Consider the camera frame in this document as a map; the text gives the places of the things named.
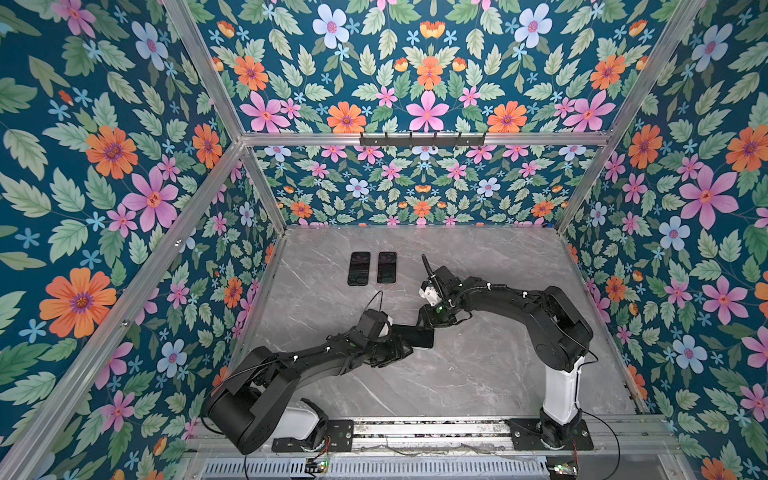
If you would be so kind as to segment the black smartphone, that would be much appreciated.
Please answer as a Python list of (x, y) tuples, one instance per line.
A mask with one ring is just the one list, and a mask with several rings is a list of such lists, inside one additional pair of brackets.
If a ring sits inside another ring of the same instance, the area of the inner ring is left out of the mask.
[(432, 329), (394, 325), (394, 330), (412, 348), (432, 349), (434, 347), (435, 332)]

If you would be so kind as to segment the pink phone case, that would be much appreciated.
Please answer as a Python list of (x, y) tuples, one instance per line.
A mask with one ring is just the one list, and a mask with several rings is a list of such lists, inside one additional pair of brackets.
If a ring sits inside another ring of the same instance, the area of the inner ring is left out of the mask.
[(395, 284), (397, 281), (397, 253), (384, 251), (378, 254), (377, 277), (378, 284)]

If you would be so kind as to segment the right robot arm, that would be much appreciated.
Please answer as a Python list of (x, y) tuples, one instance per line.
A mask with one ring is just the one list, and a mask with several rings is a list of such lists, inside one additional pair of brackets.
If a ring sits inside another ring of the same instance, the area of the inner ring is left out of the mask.
[(581, 369), (591, 353), (593, 330), (569, 297), (556, 286), (525, 290), (470, 276), (460, 278), (447, 267), (425, 266), (427, 279), (419, 295), (426, 301), (417, 326), (457, 326), (464, 312), (492, 313), (522, 324), (537, 358), (545, 365), (545, 394), (539, 427), (533, 431), (550, 449), (573, 439), (582, 420), (579, 399)]

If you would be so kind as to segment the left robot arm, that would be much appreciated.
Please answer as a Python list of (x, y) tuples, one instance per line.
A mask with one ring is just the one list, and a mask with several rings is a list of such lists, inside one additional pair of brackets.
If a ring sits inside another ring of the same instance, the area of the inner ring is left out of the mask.
[(386, 367), (433, 344), (431, 333), (394, 324), (385, 312), (367, 309), (356, 325), (328, 336), (320, 345), (296, 352), (253, 349), (213, 389), (203, 413), (245, 455), (275, 439), (290, 440), (306, 451), (322, 449), (328, 416), (306, 398), (301, 401), (307, 412), (291, 407), (297, 390), (363, 365)]

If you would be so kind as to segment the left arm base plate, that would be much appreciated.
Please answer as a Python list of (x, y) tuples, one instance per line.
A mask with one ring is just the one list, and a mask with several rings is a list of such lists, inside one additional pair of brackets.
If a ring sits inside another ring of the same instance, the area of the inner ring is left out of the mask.
[(354, 430), (355, 422), (352, 420), (329, 420), (321, 422), (305, 439), (275, 438), (271, 450), (274, 453), (307, 454), (350, 452)]

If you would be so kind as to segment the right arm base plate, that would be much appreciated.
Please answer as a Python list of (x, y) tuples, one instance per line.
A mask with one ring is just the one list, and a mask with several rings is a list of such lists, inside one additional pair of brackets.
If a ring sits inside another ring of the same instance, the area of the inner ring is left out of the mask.
[(539, 418), (509, 418), (504, 423), (510, 429), (514, 448), (519, 451), (573, 448), (592, 451), (595, 448), (587, 423), (579, 415), (566, 425)]

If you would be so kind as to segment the black hook rail bracket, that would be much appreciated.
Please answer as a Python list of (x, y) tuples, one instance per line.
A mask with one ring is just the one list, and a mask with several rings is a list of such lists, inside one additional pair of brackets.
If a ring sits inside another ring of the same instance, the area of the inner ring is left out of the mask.
[(438, 148), (453, 148), (453, 147), (473, 147), (482, 146), (485, 144), (486, 135), (481, 134), (465, 134), (465, 133), (376, 133), (376, 134), (361, 134), (358, 138), (360, 146), (365, 147), (438, 147)]

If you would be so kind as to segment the aluminium front rail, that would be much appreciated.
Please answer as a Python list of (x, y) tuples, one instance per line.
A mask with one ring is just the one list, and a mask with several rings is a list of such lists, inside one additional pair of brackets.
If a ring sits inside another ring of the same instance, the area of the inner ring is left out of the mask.
[(497, 457), (624, 457), (682, 455), (692, 437), (676, 432), (662, 415), (586, 413), (561, 447), (549, 447), (531, 417), (356, 417), (331, 420), (314, 450), (287, 439), (269, 440), (249, 458), (393, 455), (402, 457), (483, 455)]

